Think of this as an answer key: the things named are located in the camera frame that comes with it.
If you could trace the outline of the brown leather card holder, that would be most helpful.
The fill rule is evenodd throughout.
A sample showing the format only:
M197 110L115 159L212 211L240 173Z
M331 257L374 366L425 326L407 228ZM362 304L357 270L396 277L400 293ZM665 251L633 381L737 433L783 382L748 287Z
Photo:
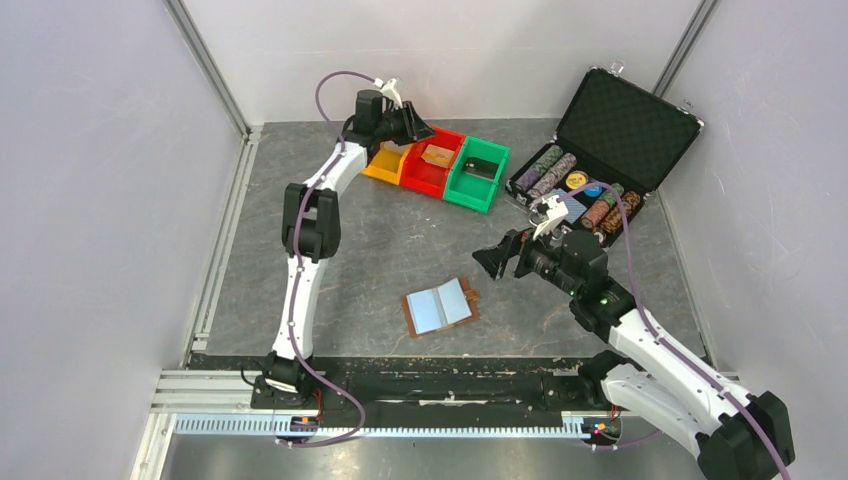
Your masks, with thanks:
M410 337L420 338L476 320L478 300L478 292L465 277L402 296Z

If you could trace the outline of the blue playing card deck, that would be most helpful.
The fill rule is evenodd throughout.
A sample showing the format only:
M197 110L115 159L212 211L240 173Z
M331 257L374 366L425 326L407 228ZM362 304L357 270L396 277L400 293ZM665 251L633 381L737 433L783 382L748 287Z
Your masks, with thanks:
M562 189L556 188L549 192L548 195L565 205L567 209L567 214L564 217L565 222L575 223L587 211L585 205L573 197L567 197L566 192Z

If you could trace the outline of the black poker chip case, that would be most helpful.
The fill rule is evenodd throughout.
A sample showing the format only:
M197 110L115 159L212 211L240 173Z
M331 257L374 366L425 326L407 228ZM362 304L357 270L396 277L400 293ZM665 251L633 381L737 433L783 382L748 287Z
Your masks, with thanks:
M505 190L524 207L531 189L547 172L537 164L553 147L575 157L571 173L590 182L623 187L640 200L627 207L633 219L681 160L704 122L601 67L590 68L559 121L552 139L506 181Z

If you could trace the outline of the card stack in red bin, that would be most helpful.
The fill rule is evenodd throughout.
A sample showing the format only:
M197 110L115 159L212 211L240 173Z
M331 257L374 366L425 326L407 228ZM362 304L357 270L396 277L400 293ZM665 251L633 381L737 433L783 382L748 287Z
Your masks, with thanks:
M421 154L421 159L428 164L447 169L452 162L455 151L437 145L428 145Z

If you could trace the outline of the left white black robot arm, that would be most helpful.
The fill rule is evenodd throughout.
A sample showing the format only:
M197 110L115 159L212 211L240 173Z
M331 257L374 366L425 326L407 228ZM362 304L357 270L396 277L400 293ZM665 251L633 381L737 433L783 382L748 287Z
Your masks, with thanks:
M373 89L358 92L330 157L307 180L284 191L281 242L287 255L283 313L271 351L254 381L259 408L302 407L313 397L311 373L317 300L329 261L342 236L340 200L352 180L385 142L406 146L435 131L409 100L394 100Z

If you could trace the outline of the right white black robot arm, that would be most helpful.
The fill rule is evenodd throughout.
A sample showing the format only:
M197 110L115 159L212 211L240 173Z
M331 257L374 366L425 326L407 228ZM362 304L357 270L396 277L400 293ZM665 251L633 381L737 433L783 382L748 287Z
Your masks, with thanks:
M494 280L515 259L515 277L536 274L568 294L578 323L610 346L582 367L585 405L637 414L684 447L707 479L788 478L795 451L785 403L751 393L677 341L609 274L592 234L573 231L554 246L510 230L472 256Z

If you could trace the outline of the yellow dealer button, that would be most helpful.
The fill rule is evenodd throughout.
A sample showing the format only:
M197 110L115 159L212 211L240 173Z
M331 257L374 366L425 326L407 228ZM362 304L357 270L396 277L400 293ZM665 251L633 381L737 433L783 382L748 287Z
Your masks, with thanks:
M570 172L566 176L566 178L564 180L564 185L565 185L565 187L567 188L568 191L573 191L573 190L579 189L580 187L583 187L584 185L586 185L589 182L589 180L590 180L590 177L587 173L580 171L580 170L575 170L575 171Z

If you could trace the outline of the red plastic bin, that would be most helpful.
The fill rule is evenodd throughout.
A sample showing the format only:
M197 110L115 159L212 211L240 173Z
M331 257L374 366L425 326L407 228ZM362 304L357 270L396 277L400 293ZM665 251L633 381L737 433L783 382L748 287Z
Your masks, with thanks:
M434 128L436 134L426 140L412 144L402 159L400 186L436 199L442 199L445 185L466 140L466 136L450 130ZM446 159L434 163L425 158L428 148L445 153Z

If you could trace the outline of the green plastic bin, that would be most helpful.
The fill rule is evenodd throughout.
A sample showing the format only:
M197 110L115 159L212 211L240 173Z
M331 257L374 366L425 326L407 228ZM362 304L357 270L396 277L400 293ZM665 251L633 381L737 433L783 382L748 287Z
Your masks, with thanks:
M468 136L448 174L442 199L486 214L509 164L509 147Z

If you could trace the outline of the yellow plastic bin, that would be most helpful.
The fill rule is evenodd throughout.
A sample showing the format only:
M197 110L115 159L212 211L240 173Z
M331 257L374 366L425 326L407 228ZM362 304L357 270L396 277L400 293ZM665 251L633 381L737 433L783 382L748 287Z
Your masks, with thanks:
M362 174L391 185L399 185L409 146L383 142Z

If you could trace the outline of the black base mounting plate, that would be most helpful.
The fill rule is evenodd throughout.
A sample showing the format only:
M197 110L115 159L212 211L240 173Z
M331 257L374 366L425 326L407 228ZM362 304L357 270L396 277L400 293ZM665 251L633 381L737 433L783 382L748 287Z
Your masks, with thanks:
M553 427L563 412L606 416L611 405L585 359L562 357L327 357L311 365L341 387L336 393L299 373L301 393L257 380L278 369L267 357L195 353L194 371L231 372L249 389L254 410L315 411L324 427Z

